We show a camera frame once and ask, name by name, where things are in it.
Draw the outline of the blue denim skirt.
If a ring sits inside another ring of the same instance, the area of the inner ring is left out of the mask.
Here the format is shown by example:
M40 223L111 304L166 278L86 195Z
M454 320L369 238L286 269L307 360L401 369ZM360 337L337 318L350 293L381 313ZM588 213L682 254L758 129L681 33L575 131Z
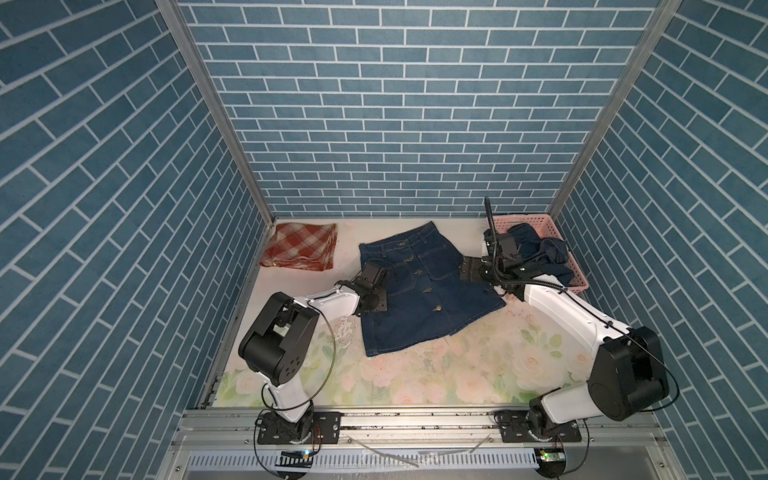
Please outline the blue denim skirt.
M359 246L360 261L386 271L387 310L362 314L366 355L376 357L458 333L506 302L460 278L463 256L433 222Z

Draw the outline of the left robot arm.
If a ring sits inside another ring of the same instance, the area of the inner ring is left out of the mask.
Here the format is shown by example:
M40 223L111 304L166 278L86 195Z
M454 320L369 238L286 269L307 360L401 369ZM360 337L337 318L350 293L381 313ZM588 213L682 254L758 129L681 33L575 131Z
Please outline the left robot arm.
M339 281L326 291L307 297L273 294L246 331L238 355L248 368L265 379L273 398L268 410L303 438L312 428L313 403L298 372L306 358L319 319L387 309L384 276L359 275Z

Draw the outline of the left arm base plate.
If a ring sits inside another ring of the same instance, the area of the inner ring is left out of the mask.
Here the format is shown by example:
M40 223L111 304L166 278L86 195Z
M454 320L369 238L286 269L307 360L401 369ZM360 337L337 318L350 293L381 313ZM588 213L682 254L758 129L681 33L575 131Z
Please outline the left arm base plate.
M308 444L312 434L319 434L316 443L337 444L342 414L338 411L307 410L297 422L289 422L280 414L264 410L256 431L259 445Z

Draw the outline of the red plaid skirt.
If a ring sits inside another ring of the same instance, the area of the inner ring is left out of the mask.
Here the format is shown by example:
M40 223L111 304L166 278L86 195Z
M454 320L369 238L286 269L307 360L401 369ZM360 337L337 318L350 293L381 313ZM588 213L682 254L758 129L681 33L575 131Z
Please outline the red plaid skirt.
M260 260L263 267L325 271L334 266L338 226L298 222L278 224Z

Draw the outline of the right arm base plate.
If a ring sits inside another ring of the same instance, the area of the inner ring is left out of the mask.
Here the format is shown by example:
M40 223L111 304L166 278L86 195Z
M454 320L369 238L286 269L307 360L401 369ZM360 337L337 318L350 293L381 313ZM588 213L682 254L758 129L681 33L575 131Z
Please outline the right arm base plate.
M578 443L582 435L575 421L555 424L544 413L530 410L497 410L491 415L504 443Z

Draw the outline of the pink plastic basket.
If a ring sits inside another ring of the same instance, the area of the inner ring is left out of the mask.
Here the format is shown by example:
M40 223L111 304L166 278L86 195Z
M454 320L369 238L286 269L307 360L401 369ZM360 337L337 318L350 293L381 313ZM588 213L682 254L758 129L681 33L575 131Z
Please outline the pink plastic basket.
M527 223L533 227L540 238L556 237L563 240L563 236L561 235L554 220L548 214L498 215L493 217L493 222L496 230L499 233L506 233L507 230L513 225ZM569 289L575 294L580 294L589 288L589 283L583 274L582 269L577 263L570 246L567 245L567 247L568 260L565 266L571 269L574 273L574 278L569 283Z

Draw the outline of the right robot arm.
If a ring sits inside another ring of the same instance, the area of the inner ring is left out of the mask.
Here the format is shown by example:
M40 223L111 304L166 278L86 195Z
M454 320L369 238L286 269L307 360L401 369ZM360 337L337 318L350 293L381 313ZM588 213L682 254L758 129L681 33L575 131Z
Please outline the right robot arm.
M500 287L542 311L593 358L585 383L529 402L532 436L548 441L574 420L606 416L621 421L669 395L660 340L651 329L632 328L572 294L556 277L527 267L501 273L488 257L464 257L460 278Z

